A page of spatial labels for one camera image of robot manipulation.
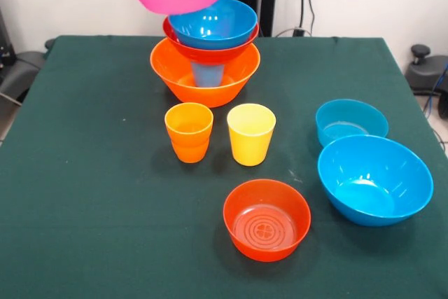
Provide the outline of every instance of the large blue bowl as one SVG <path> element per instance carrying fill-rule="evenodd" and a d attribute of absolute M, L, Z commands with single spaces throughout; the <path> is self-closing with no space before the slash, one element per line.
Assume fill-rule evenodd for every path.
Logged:
<path fill-rule="evenodd" d="M 218 0 L 200 11 L 168 19 L 183 45 L 209 50 L 242 45 L 257 25 L 255 11 L 238 0 Z"/>
<path fill-rule="evenodd" d="M 318 159 L 331 203 L 359 225 L 390 225 L 422 210 L 433 178 L 419 157 L 386 138 L 356 135 L 335 140 Z"/>
<path fill-rule="evenodd" d="M 385 137 L 389 131 L 389 124 L 381 111 L 355 99 L 326 102 L 316 112 L 316 125 L 322 146 L 355 134 Z"/>

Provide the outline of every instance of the white wall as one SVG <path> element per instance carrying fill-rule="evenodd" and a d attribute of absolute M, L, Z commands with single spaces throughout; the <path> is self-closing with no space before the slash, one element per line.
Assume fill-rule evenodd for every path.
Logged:
<path fill-rule="evenodd" d="M 316 36 L 383 36 L 402 68 L 416 42 L 448 53 L 448 0 L 313 2 Z M 137 0 L 0 0 L 0 8 L 17 51 L 42 50 L 60 34 L 162 34 L 163 15 Z M 299 14 L 300 0 L 277 0 L 274 33 L 297 25 Z"/>
<path fill-rule="evenodd" d="M 60 34 L 162 35 L 164 18 L 137 0 L 0 0 L 0 8 L 19 52 Z"/>
<path fill-rule="evenodd" d="M 313 0 L 313 5 L 315 36 L 382 36 L 402 69 L 414 43 L 448 54 L 448 0 Z M 307 11 L 307 29 L 310 17 Z M 299 20 L 300 0 L 276 1 L 274 33 Z"/>

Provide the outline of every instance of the blue cup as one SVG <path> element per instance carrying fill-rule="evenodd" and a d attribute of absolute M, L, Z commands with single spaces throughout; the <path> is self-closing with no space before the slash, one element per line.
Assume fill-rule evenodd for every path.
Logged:
<path fill-rule="evenodd" d="M 322 146 L 355 134 L 385 137 L 389 131 L 386 117 L 375 107 L 355 99 L 326 102 L 316 112 L 317 136 Z"/>
<path fill-rule="evenodd" d="M 191 62 L 195 84 L 201 88 L 219 87 L 223 81 L 224 64 L 207 66 Z"/>

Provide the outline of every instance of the floor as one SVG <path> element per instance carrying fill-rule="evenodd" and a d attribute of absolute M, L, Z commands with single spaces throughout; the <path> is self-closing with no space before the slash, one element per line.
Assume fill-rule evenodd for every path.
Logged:
<path fill-rule="evenodd" d="M 422 109 L 427 99 L 428 98 L 426 96 L 416 97 L 416 100 L 418 101 Z M 440 135 L 442 141 L 447 142 L 445 144 L 445 153 L 448 155 L 448 120 L 442 120 L 439 118 L 439 115 L 437 113 L 437 104 L 438 97 L 434 97 L 433 106 L 435 108 L 431 111 L 428 122 L 430 126 Z M 0 146 L 3 143 L 3 140 L 6 138 L 6 135 L 8 134 L 8 131 L 11 128 L 11 125 L 13 124 L 18 111 L 19 107 L 0 97 Z"/>

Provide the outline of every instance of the red-orange bowl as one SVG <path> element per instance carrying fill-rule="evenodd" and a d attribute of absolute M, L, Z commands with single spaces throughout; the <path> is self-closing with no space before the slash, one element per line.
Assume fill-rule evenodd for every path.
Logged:
<path fill-rule="evenodd" d="M 161 40 L 150 55 L 156 74 L 182 102 L 196 102 L 215 108 L 232 101 L 260 65 L 260 53 L 253 43 L 232 61 L 225 63 L 223 82 L 219 87 L 195 86 L 190 60 L 183 56 L 168 38 Z"/>
<path fill-rule="evenodd" d="M 218 64 L 225 64 L 234 58 L 238 57 L 242 54 L 246 48 L 250 46 L 251 43 L 258 36 L 258 31 L 260 30 L 260 26 L 255 26 L 255 29 L 252 31 L 251 37 L 249 40 L 237 47 L 229 48 L 229 49 L 220 49 L 220 50 L 205 50 L 205 49 L 196 49 L 185 46 L 179 42 L 177 36 L 174 33 L 173 28 L 169 24 L 168 18 L 165 18 L 163 22 L 163 31 L 165 35 L 169 39 L 169 41 L 173 44 L 175 49 L 177 49 L 183 56 L 187 57 L 190 61 L 199 64 L 207 64 L 210 66 L 215 66 Z"/>
<path fill-rule="evenodd" d="M 269 179 L 236 187 L 225 199 L 223 218 L 236 248 L 260 262 L 291 255 L 311 225 L 303 196 L 286 183 Z"/>

